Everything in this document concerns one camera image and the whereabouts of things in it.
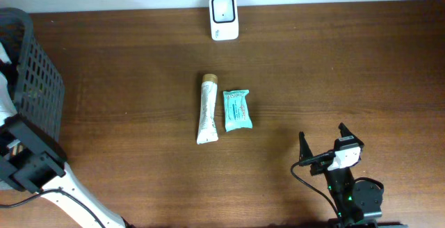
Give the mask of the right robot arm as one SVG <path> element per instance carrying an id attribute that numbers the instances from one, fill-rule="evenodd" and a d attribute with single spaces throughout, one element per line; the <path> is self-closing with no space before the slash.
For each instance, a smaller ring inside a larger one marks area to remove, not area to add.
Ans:
<path id="1" fill-rule="evenodd" d="M 368 177 L 355 178 L 351 167 L 361 161 L 364 143 L 345 124 L 339 125 L 341 137 L 325 153 L 314 155 L 305 134 L 299 133 L 300 155 L 291 166 L 291 174 L 302 184 L 324 197 L 336 217 L 328 220 L 328 227 L 404 227 L 399 222 L 379 223 L 382 217 L 384 185 Z M 329 195 L 308 184 L 294 172 L 300 166 L 310 167 L 310 174 L 322 174 L 327 181 Z"/>

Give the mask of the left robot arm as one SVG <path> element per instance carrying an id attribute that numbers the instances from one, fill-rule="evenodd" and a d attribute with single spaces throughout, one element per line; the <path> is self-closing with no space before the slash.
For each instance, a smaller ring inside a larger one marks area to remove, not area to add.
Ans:
<path id="1" fill-rule="evenodd" d="M 1 181 L 49 200 L 82 227 L 128 227 L 82 185 L 58 144 L 64 96 L 37 43 L 1 41 Z"/>

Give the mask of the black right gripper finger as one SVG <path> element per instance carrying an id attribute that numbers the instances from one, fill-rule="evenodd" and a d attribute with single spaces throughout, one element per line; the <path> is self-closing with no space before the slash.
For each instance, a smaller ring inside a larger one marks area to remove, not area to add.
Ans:
<path id="1" fill-rule="evenodd" d="M 343 122 L 339 124 L 339 130 L 341 134 L 340 141 L 354 140 L 356 143 L 362 144 L 362 141 Z"/>
<path id="2" fill-rule="evenodd" d="M 313 154 L 309 148 L 309 145 L 305 139 L 305 133 L 303 131 L 299 132 L 299 144 L 300 144 L 300 155 L 299 160 L 303 161 L 308 158 L 312 158 Z"/>

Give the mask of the white tube gold cap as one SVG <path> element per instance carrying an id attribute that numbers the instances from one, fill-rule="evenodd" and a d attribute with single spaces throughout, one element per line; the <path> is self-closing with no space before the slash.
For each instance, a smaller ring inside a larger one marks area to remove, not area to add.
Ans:
<path id="1" fill-rule="evenodd" d="M 215 74 L 205 74 L 201 85 L 200 121 L 197 131 L 198 145 L 218 140 L 218 132 L 214 120 L 217 92 L 218 77 Z"/>

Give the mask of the teal wipes packet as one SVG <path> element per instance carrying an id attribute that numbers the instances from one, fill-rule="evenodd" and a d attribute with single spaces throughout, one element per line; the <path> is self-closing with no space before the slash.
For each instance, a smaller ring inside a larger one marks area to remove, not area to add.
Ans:
<path id="1" fill-rule="evenodd" d="M 226 132 L 253 127 L 246 101 L 246 96 L 249 93 L 249 90 L 223 92 Z"/>

